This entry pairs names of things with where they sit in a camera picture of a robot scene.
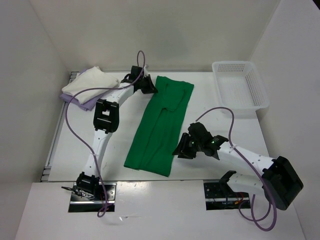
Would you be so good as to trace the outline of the green t shirt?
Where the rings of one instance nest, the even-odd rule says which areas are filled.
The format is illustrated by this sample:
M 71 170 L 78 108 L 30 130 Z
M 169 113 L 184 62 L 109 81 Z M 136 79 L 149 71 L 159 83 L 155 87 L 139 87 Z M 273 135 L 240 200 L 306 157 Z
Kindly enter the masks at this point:
M 158 92 L 143 113 L 124 167 L 168 177 L 194 85 L 158 76 L 155 87 Z

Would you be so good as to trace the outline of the white t shirt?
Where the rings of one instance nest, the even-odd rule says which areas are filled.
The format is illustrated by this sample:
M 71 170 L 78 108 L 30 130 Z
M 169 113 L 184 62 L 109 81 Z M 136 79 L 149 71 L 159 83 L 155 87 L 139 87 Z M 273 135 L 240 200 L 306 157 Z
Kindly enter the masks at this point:
M 62 88 L 62 92 L 74 96 L 78 92 L 90 88 L 117 88 L 120 80 L 94 66 L 75 78 L 71 83 Z M 85 104 L 94 97 L 105 93 L 106 89 L 88 90 L 75 97 L 80 104 Z

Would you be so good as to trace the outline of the purple t shirt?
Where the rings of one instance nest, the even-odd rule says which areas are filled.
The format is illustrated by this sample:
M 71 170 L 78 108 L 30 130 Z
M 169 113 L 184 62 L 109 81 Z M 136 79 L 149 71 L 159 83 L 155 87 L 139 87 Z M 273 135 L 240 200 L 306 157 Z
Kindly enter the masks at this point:
M 97 67 L 92 67 L 79 73 L 71 83 L 62 88 L 62 94 L 59 96 L 59 98 L 68 103 L 74 94 L 90 88 L 88 83 L 93 80 L 94 74 L 101 73 L 102 72 Z M 97 100 L 101 98 L 106 91 L 100 90 L 100 94 L 98 94 L 98 92 L 98 90 L 91 90 L 81 93 L 72 99 L 71 103 L 77 105 L 84 111 L 91 111 L 94 108 Z

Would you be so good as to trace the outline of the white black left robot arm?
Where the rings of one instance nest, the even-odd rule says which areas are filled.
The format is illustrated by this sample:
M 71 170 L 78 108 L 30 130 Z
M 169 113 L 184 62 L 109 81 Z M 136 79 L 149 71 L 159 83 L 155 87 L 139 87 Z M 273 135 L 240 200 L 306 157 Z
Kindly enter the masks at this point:
M 119 87 L 119 90 L 109 90 L 95 105 L 93 115 L 95 132 L 89 151 L 90 156 L 76 180 L 76 189 L 89 200 L 94 200 L 103 193 L 99 171 L 108 142 L 119 127 L 121 105 L 138 90 L 143 94 L 158 92 L 151 76 L 140 66 L 132 66 L 130 73 L 120 82 Z

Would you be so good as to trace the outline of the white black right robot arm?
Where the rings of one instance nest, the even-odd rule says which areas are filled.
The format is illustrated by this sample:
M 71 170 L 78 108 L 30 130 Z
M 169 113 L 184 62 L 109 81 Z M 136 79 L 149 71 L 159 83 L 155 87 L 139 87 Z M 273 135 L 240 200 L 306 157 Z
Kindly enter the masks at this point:
M 219 191 L 225 197 L 234 193 L 264 196 L 270 204 L 285 211 L 304 187 L 287 158 L 254 153 L 230 143 L 224 136 L 213 136 L 202 123 L 195 122 L 182 134 L 172 154 L 194 159 L 198 152 L 230 166 L 218 181 Z

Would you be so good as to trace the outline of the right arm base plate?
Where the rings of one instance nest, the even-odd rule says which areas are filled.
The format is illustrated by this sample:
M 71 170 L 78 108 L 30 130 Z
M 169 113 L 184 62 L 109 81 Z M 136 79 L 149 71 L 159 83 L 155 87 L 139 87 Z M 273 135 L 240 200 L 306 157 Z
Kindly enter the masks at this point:
M 234 210 L 241 206 L 250 209 L 249 194 L 246 192 L 229 192 L 225 194 L 218 180 L 203 182 L 205 206 L 207 211 Z

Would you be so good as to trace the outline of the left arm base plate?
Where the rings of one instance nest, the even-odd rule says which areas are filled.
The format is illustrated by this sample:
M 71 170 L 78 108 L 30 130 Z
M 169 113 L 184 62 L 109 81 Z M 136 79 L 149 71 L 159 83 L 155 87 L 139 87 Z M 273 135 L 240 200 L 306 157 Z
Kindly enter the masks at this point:
M 114 212 L 117 183 L 105 182 L 104 187 L 107 192 L 106 212 Z M 63 187 L 63 189 L 71 191 L 68 207 L 69 213 L 97 213 L 106 203 L 101 183 L 99 184 L 98 192 L 95 195 L 78 189 L 75 182 L 72 187 Z

